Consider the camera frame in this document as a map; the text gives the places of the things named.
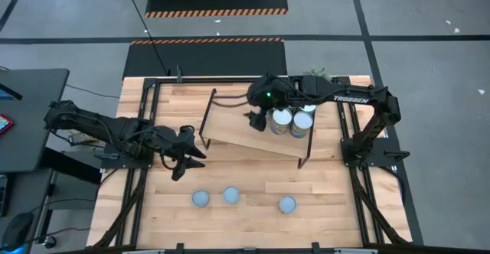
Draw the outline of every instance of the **wire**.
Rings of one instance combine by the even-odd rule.
[[[401,176],[396,172],[390,169],[389,167],[383,166],[380,167],[381,169],[385,170],[387,173],[392,174],[394,177],[397,178],[398,184],[400,185],[400,193],[401,193],[401,202],[405,204],[405,183],[401,179]]]
[[[59,234],[59,233],[62,233],[62,232],[65,232],[65,231],[70,231],[70,230],[73,230],[73,231],[86,231],[86,230],[90,230],[90,227],[87,227],[87,228],[76,228],[76,227],[68,227],[68,228],[63,228],[62,230],[58,230],[58,231],[55,231],[55,232],[52,232],[52,233],[48,233],[48,234],[45,234],[43,236],[39,236],[37,238],[33,238],[33,239],[28,239],[26,240],[25,242],[21,243],[18,247],[26,244],[26,243],[32,243],[38,239],[42,239],[42,238],[45,238],[45,237],[48,237],[48,236],[53,236],[53,235],[56,235],[56,234]],[[0,248],[0,251],[4,251],[4,250],[7,250],[10,246],[5,246],[5,247],[2,247]]]
[[[72,201],[72,200],[82,200],[82,201],[94,202],[96,199],[95,200],[89,200],[89,199],[83,199],[83,198],[74,197],[74,198],[70,198],[70,199],[66,199],[66,200],[53,200],[53,201],[48,201],[45,204],[42,204],[42,205],[40,205],[38,207],[33,208],[32,210],[29,211],[29,213],[32,213],[32,212],[36,211],[37,209],[42,208],[42,207],[45,207],[45,206],[50,205],[50,204],[57,204],[57,203],[60,203],[60,202]]]
[[[114,169],[112,172],[110,172],[107,176],[105,176],[105,178],[103,178],[101,180],[101,182],[99,183],[99,185],[97,186],[97,193],[99,192],[99,189],[102,187],[102,184],[110,177],[112,176],[114,173],[116,173],[116,171],[119,170],[119,169]],[[97,197],[95,197],[94,199],[92,200],[89,200],[89,199],[84,199],[84,198],[77,198],[77,197],[74,197],[74,198],[70,198],[70,199],[66,199],[66,200],[53,200],[53,201],[49,201],[45,204],[42,204],[38,207],[35,207],[33,208],[32,210],[29,211],[29,213],[32,213],[34,211],[36,211],[37,209],[39,208],[42,208],[42,207],[45,207],[47,205],[50,205],[50,204],[55,204],[55,203],[60,203],[60,202],[64,202],[64,201],[71,201],[71,200],[82,200],[82,201],[89,201],[89,202],[94,202],[97,200]]]
[[[246,102],[243,102],[243,103],[238,103],[238,104],[232,104],[232,105],[227,105],[227,104],[221,104],[221,103],[218,103],[216,101],[212,101],[212,103],[216,106],[222,106],[224,108],[237,108],[239,106],[244,106],[246,104],[248,104],[248,101]]]
[[[240,94],[239,96],[214,96],[213,99],[214,98],[216,98],[216,99],[233,99],[233,98],[237,98],[238,99],[238,98],[242,98],[242,97],[245,97],[245,96],[247,96],[247,93]]]
[[[163,155],[161,156],[161,159],[162,159],[163,167],[165,167],[166,169],[168,169],[168,170],[171,171],[171,170],[174,170],[177,167],[177,165],[175,165],[174,167],[168,166],[167,163],[165,162],[165,159],[163,159]]]
[[[167,76],[170,76],[170,71],[167,71],[167,68],[165,67],[165,65],[163,64],[162,59],[160,58],[160,54],[158,53],[158,50],[156,49],[156,45],[155,45],[155,42],[153,41],[152,34],[150,33],[150,30],[146,26],[145,20],[143,20],[143,17],[141,15],[141,12],[139,12],[139,9],[138,9],[138,6],[136,5],[135,0],[131,0],[131,2],[132,2],[132,5],[134,5],[134,8],[136,9],[136,12],[138,12],[139,19],[141,20],[143,26],[145,27],[146,33],[148,33],[148,37],[150,38],[150,41],[152,42],[152,46],[153,46],[153,49],[155,50],[155,54],[156,54],[156,57],[158,58],[158,61],[162,65],[162,68],[165,71],[165,74],[167,74]]]
[[[76,90],[81,90],[81,91],[84,91],[86,93],[92,93],[93,95],[97,95],[97,96],[101,96],[101,97],[108,97],[108,98],[115,98],[115,99],[119,99],[120,96],[110,96],[110,95],[105,95],[105,94],[100,94],[100,93],[95,93],[93,91],[90,91],[90,90],[85,90],[85,89],[82,89],[82,88],[79,88],[77,86],[71,86],[71,85],[68,85],[66,84],[67,87],[70,87],[72,89],[76,89]]]

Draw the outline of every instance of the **black desk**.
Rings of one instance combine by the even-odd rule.
[[[46,147],[49,131],[44,129],[44,117],[51,101],[61,99],[68,74],[66,69],[0,71],[2,84],[23,96],[20,101],[0,100],[0,113],[15,123],[0,136],[0,173],[13,177],[7,216],[0,218],[0,236],[14,216],[47,201],[55,171],[92,184],[100,182],[98,168]],[[50,218],[46,215],[51,215],[46,211],[48,207],[34,212],[28,239],[45,234]],[[31,243],[25,248],[29,252]]]
[[[45,147],[49,131],[44,117],[51,101],[60,101],[68,74],[67,69],[0,71],[2,84],[23,96],[21,101],[0,101],[0,113],[15,123],[0,136],[0,173],[52,168],[99,183],[98,169]]]

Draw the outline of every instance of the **concrete floor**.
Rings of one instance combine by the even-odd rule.
[[[0,0],[0,15],[11,0]],[[136,0],[143,10],[146,0]],[[361,0],[371,35],[490,34],[490,0]],[[283,16],[147,19],[154,36],[361,35],[352,0],[289,0]],[[130,0],[19,0],[2,38],[145,36]],[[399,97],[397,125],[425,244],[490,249],[490,42],[374,42],[384,84]],[[325,67],[371,74],[360,41],[286,41],[290,74]],[[70,69],[68,83],[118,95],[129,44],[0,44],[0,65]],[[65,99],[108,116],[117,99],[67,88]],[[58,150],[68,145],[50,138]],[[55,213],[50,230],[88,226],[90,210]],[[63,233],[52,252],[84,247],[87,233]],[[46,252],[35,247],[35,253]]]

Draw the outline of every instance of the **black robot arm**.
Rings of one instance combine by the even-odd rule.
[[[101,141],[110,143],[121,154],[144,160],[153,152],[160,154],[162,163],[173,170],[172,180],[177,181],[187,168],[200,168],[204,164],[191,157],[206,158],[194,145],[194,127],[186,125],[177,135],[165,126],[153,126],[148,120],[137,118],[110,118],[79,109],[72,101],[52,102],[46,117],[45,128],[56,134],[58,129],[76,129]],[[170,168],[164,157],[176,161]]]
[[[374,114],[364,130],[353,135],[353,153],[366,158],[373,148],[373,140],[386,126],[401,120],[398,99],[387,87],[352,86],[327,81],[323,77],[277,77],[264,75],[250,85],[248,103],[259,106],[260,112],[250,112],[250,125],[259,131],[266,127],[266,111],[289,106],[319,105],[328,101],[370,105]]]

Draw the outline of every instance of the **butcher block tabletop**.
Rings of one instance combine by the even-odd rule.
[[[144,79],[124,79],[118,117],[138,116]],[[355,85],[371,84],[369,76],[350,76],[350,79]],[[177,243],[184,243],[186,249],[310,248],[312,242],[319,242],[321,247],[362,246],[351,179],[342,162],[339,144],[342,132],[336,103],[318,106],[311,156],[302,169],[298,169],[298,158],[292,156],[302,148],[295,149],[294,142],[288,142],[291,149],[282,152],[278,145],[278,150],[263,151],[216,139],[211,140],[208,150],[204,148],[198,132],[211,91],[216,89],[217,95],[238,96],[247,91],[248,85],[161,85],[155,125],[165,125],[176,131],[182,125],[193,125],[196,128],[195,144],[207,155],[202,160],[206,167],[188,169],[179,181],[173,181],[172,172],[155,156],[146,180],[137,249],[175,249]],[[243,100],[226,100],[229,103],[237,101]],[[213,109],[216,110],[212,112],[227,113],[226,108]],[[363,105],[356,105],[356,109],[362,129],[373,109]],[[352,135],[351,119],[347,117]],[[216,119],[211,119],[210,127],[204,130],[212,125],[217,125]],[[252,129],[241,122],[237,125],[240,125],[237,129]],[[220,133],[219,136],[225,136],[222,133],[226,132],[213,131],[214,134],[209,136],[216,138],[215,134]],[[379,210],[404,239],[411,241],[397,179],[379,168],[370,170]],[[120,212],[126,175],[127,170],[119,170],[100,188],[87,245],[98,241]],[[362,182],[361,172],[358,176]],[[222,196],[223,190],[230,186],[240,191],[240,200],[234,205],[225,203]],[[191,202],[191,195],[198,190],[210,195],[206,207],[196,207]],[[284,196],[296,199],[295,213],[284,214],[279,210],[279,200]],[[375,242],[366,207],[364,212],[371,242]],[[124,243],[129,242],[131,226],[132,214],[126,221]]]

